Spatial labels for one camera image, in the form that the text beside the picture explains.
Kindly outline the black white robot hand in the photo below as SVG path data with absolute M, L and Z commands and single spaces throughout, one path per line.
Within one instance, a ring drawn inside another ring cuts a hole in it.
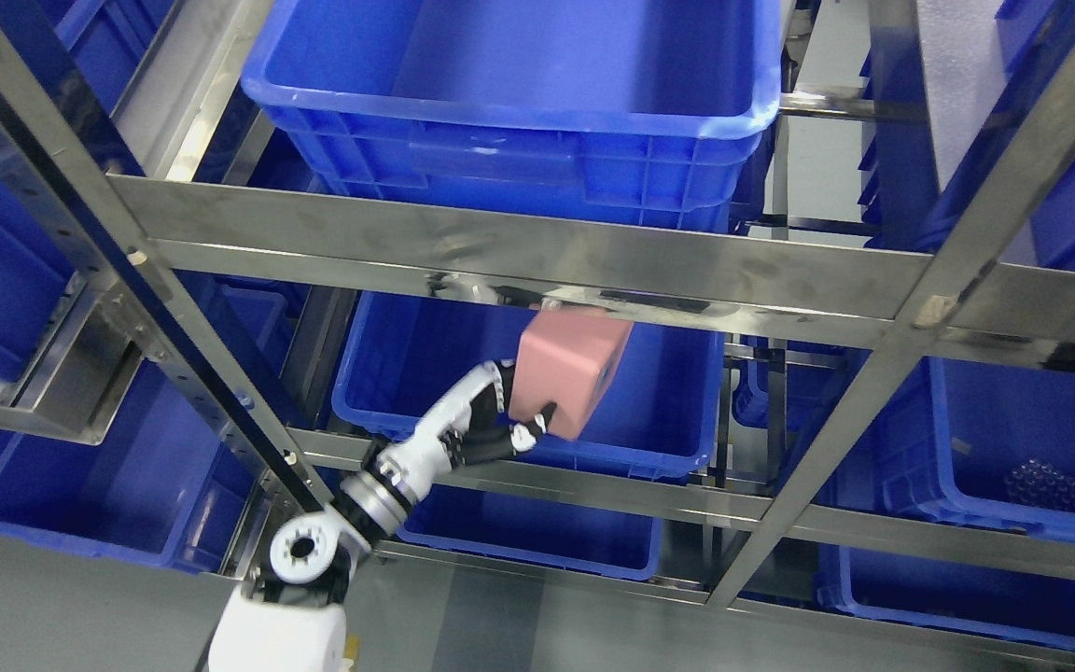
M 513 374 L 512 360 L 474 366 L 422 413 L 405 440 L 372 451 L 366 471 L 392 497 L 414 506 L 435 481 L 456 469 L 533 451 L 549 433 L 559 408 L 546 401 L 533 415 L 504 421 Z

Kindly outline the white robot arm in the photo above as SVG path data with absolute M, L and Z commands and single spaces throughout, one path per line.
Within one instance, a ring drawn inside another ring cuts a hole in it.
M 281 524 L 258 573 L 228 596 L 209 671 L 350 671 L 344 603 L 356 570 L 432 483 L 376 464 L 342 480 L 321 511 Z

